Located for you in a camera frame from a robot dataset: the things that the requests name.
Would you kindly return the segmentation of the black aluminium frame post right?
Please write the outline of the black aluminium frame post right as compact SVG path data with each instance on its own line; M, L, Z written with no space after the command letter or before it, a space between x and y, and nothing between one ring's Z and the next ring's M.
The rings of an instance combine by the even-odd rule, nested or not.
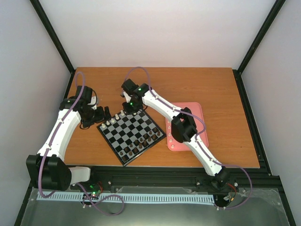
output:
M243 71L246 69L248 63L252 59L261 41L265 37L266 33L268 32L269 28L273 24L274 20L276 19L278 13L280 12L285 2L286 0L276 0L274 2L272 8L270 9L263 24L261 25L259 31L257 32L251 46L249 47L248 51L246 52L246 55L244 56L242 62L240 63L237 69L237 77L241 76Z

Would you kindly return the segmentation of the black and silver chessboard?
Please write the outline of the black and silver chessboard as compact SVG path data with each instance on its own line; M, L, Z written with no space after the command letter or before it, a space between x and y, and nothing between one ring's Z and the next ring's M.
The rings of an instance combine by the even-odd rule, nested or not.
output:
M124 116L118 113L119 119L112 124L111 119L109 120L110 125L107 125L105 121L105 128L102 124L97 126L98 131L103 136L111 150L114 152L122 166L127 166L129 163L134 161L146 150L152 148L161 140L166 137L166 133L159 127L159 125L146 113L145 110L136 112L137 115L127 114L124 112ZM158 132L161 132L161 136L158 137L157 133L153 132L153 129L157 128ZM152 140L152 136L149 136L149 131L152 131L152 136L156 135L157 139ZM142 149L138 148L138 144L143 144L143 141L148 142L148 146ZM134 148L138 149L138 153L134 154Z

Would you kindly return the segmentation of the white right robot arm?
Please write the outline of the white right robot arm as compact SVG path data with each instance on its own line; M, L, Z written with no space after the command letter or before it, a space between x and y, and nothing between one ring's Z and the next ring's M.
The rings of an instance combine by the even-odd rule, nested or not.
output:
M203 165L205 172L212 176L212 187L220 191L227 183L230 174L214 157L202 141L195 120L199 117L192 114L187 107L180 108L162 98L148 84L137 85L131 79L126 79L121 85L122 96L126 101L122 104L127 113L134 113L148 106L171 122L171 135L185 144Z

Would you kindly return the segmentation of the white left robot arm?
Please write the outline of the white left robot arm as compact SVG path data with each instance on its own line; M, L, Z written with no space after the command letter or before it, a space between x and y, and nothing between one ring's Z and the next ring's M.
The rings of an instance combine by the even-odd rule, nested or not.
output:
M97 186L98 178L89 167L68 167L64 162L75 129L103 122L105 113L97 104L95 91L87 86L77 86L76 94L60 103L57 120L45 144L36 155L26 159L33 187L39 191L65 191L78 182L89 190Z

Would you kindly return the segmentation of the black aluminium frame post left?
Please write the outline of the black aluminium frame post left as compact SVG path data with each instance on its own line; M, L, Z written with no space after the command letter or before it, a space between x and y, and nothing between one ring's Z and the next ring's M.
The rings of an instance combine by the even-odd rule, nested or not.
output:
M67 56L67 53L63 47L63 45L61 44L59 37L57 36L43 6L41 5L39 0L30 0L31 5L33 6L36 14L38 15L40 21L42 22L44 28L46 29L49 37L51 38L54 46L56 47L59 55L61 56L67 70L69 71L70 74L74 74L75 73L75 69L69 59L69 57Z

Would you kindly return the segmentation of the black aluminium frame post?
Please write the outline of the black aluminium frame post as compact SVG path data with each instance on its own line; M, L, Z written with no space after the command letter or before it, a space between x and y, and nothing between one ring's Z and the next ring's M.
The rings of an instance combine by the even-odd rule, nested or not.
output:
M248 51L246 52L246 55L244 56L242 62L240 63L237 69L237 77L241 76L243 71L246 69L248 63L252 59L261 41L265 37L266 33L268 32L269 28L273 24L274 20L276 19L278 13L280 12L285 2L286 0L276 0L274 2L272 8L270 9L263 24L261 25L259 31L257 32L251 46L249 47Z
M57 36L43 6L41 5L39 0L30 0L31 5L33 6L36 14L38 15L40 21L42 22L44 28L46 29L49 37L51 38L54 46L56 47L59 55L61 56L67 70L69 71L70 74L74 74L75 73L75 69L69 59L69 57L67 56L67 53L63 47L63 45L61 44L59 37Z

